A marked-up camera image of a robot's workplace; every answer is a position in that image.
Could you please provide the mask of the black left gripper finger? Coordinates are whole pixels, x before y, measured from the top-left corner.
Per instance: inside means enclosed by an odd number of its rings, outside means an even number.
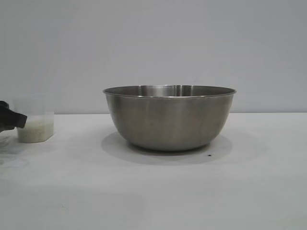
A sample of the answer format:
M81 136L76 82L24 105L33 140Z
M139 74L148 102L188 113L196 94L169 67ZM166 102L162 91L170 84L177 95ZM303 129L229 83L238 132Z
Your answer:
M0 102L0 131L14 130L15 128L24 128L27 116L14 112L9 108L5 101Z

